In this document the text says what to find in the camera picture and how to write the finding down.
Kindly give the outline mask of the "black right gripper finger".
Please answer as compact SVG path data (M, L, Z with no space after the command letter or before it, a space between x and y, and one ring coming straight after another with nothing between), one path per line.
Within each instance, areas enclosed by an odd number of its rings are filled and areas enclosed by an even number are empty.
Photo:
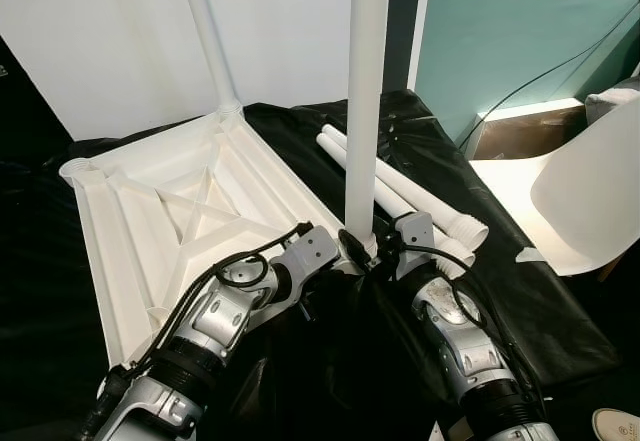
M346 229L338 231L338 243L342 248L344 257L348 259L353 266L375 266L378 263L378 250L370 253L357 236L353 235Z

